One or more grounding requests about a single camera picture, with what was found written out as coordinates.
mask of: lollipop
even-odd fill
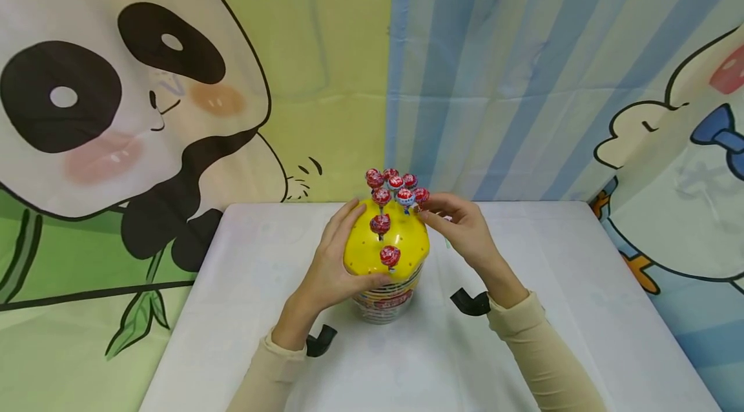
[[[376,215],[370,220],[370,229],[372,232],[376,232],[377,236],[382,241],[382,235],[390,231],[390,216],[387,215]]]
[[[411,175],[411,173],[406,173],[403,175],[403,184],[405,184],[408,189],[412,190],[412,188],[415,188],[418,184],[418,178],[416,178],[415,175]]]
[[[400,190],[403,187],[403,178],[400,176],[391,176],[387,179],[387,187],[393,191]]]
[[[422,203],[429,200],[429,191],[425,187],[417,187],[414,190],[414,197],[416,199],[416,203],[418,205],[422,205]]]
[[[385,177],[385,179],[390,179],[393,176],[398,176],[398,171],[395,168],[388,168],[382,172],[382,176]]]
[[[385,265],[391,273],[395,271],[393,268],[398,264],[400,260],[400,249],[394,245],[387,245],[380,251],[380,261],[382,265]]]
[[[372,168],[367,170],[367,186],[371,187],[372,190],[376,190],[378,187],[385,184],[385,178],[382,177],[381,173],[376,169]]]
[[[398,203],[400,203],[403,206],[403,212],[408,215],[408,207],[414,205],[414,202],[416,202],[416,197],[414,197],[414,193],[411,192],[411,190],[406,189],[405,187],[400,188],[398,190],[397,195],[395,196]]]
[[[372,191],[372,200],[374,201],[374,203],[380,206],[380,209],[385,207],[390,199],[390,191],[386,190],[383,187],[379,187],[375,191]]]

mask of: panda eye patch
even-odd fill
[[[199,30],[167,8],[137,2],[121,11],[119,33],[143,64],[215,84],[225,77],[220,51]]]
[[[66,152],[110,127],[121,80],[97,53],[44,41],[10,58],[0,74],[0,102],[27,143],[41,152]]]

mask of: yellow lid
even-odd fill
[[[399,203],[390,201],[382,211],[390,215],[390,231],[382,235],[380,241],[380,237],[370,229],[372,218],[380,215],[380,206],[372,200],[362,203],[366,203],[367,210],[351,230],[344,251],[344,265],[353,274],[388,273],[388,267],[380,261],[380,250],[393,245],[400,249],[400,261],[393,267],[392,279],[397,282],[407,280],[429,255],[426,225],[414,212],[406,215]]]

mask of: blue striped backdrop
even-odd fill
[[[744,21],[742,4],[393,0],[386,164],[474,200],[590,200],[615,174],[592,156],[613,115],[663,99],[686,56]],[[659,273],[687,288],[654,300],[672,333],[721,407],[744,410],[731,380],[744,378],[744,296]],[[713,301],[727,309],[704,310]]]

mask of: black clamp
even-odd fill
[[[307,356],[320,357],[325,354],[330,347],[333,338],[336,338],[337,334],[338,332],[336,330],[324,324],[318,338],[315,338],[313,335],[308,335],[307,341],[305,342],[307,344]]]
[[[455,303],[457,309],[471,317],[480,317],[480,315],[488,314],[491,311],[491,304],[488,301],[488,293],[486,291],[475,296],[475,299],[473,299],[470,294],[467,294],[465,289],[460,288],[455,294],[450,296],[450,299]]]

